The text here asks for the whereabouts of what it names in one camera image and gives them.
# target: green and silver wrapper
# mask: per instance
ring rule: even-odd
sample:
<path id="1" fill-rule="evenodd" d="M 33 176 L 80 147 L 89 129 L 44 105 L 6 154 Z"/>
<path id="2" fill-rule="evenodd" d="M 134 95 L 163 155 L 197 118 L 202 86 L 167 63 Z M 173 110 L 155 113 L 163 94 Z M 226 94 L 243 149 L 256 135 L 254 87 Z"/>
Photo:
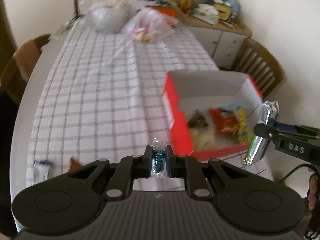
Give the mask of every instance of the green and silver wrapper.
<path id="1" fill-rule="evenodd" d="M 266 101 L 262 104 L 262 109 L 260 112 L 258 123 L 264 123 L 269 126 L 273 126 L 277 120 L 278 114 L 279 114 L 278 101 L 274 101 L 274 102 Z M 249 166 L 261 160 L 268 148 L 269 143 L 270 143 L 270 140 L 253 135 L 250 146 L 244 158 L 244 164 L 246 166 Z"/>

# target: white cabinet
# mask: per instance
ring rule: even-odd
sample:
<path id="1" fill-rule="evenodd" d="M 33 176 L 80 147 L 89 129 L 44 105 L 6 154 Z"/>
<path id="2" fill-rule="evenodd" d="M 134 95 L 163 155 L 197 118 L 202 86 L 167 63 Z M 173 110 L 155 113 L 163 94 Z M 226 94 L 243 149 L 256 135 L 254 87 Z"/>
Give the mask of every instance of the white cabinet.
<path id="1" fill-rule="evenodd" d="M 230 69 L 248 36 L 228 31 L 188 26 L 218 67 Z"/>
<path id="2" fill-rule="evenodd" d="M 191 26 L 189 26 L 188 29 L 194 34 L 209 55 L 212 56 L 222 31 Z"/>

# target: checkered tablecloth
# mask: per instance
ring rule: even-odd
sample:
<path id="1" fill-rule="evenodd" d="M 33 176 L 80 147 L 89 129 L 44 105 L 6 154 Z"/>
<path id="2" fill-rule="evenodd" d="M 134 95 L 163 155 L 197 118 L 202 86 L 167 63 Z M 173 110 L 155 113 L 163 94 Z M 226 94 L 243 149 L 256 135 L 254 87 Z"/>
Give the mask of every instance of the checkered tablecloth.
<path id="1" fill-rule="evenodd" d="M 73 156 L 87 164 L 143 155 L 157 138 L 170 143 L 161 100 L 166 72 L 217 70 L 193 34 L 179 24 L 160 42 L 132 42 L 125 34 L 98 33 L 78 20 L 44 85 L 28 152 L 27 186 L 34 160 L 54 163 L 52 176 L 67 172 Z M 243 156 L 228 161 L 243 165 Z M 255 166 L 255 173 L 267 167 Z M 137 190 L 176 190 L 181 179 L 139 179 Z"/>

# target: open cardboard box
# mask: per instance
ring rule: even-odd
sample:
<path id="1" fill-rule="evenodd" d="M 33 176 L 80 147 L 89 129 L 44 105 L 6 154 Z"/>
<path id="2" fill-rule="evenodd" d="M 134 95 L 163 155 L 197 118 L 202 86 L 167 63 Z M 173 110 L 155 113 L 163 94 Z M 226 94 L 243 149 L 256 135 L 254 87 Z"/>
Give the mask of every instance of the open cardboard box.
<path id="1" fill-rule="evenodd" d="M 258 121 L 262 100 L 259 89 L 247 74 L 231 71 L 177 70 L 167 73 L 163 92 L 164 109 L 169 122 L 175 155 L 190 155 L 198 161 L 244 152 L 249 147 L 253 127 Z M 246 109 L 249 142 L 238 144 L 237 138 L 215 132 L 216 147 L 195 151 L 188 121 L 198 109 L 215 128 L 209 108 L 240 104 Z"/>

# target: wooden countertop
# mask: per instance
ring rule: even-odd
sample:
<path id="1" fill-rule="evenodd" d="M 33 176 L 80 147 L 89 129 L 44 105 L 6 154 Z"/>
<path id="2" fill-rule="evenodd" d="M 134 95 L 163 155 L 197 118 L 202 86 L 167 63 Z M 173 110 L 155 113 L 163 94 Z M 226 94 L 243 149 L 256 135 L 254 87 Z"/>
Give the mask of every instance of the wooden countertop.
<path id="1" fill-rule="evenodd" d="M 215 30 L 220 30 L 224 32 L 230 32 L 230 33 L 237 33 L 240 35 L 244 35 L 247 37 L 251 37 L 252 31 L 242 22 L 239 21 L 236 24 L 235 29 L 231 29 L 227 26 L 225 26 L 222 23 L 217 23 L 215 25 L 211 25 L 209 23 L 206 23 L 202 20 L 199 20 L 197 18 L 194 18 L 192 16 L 187 16 L 184 14 L 179 8 L 175 6 L 175 9 L 177 11 L 177 18 L 182 21 L 186 26 L 193 26 L 193 27 L 199 27 L 199 28 L 207 28 L 207 29 L 215 29 Z"/>

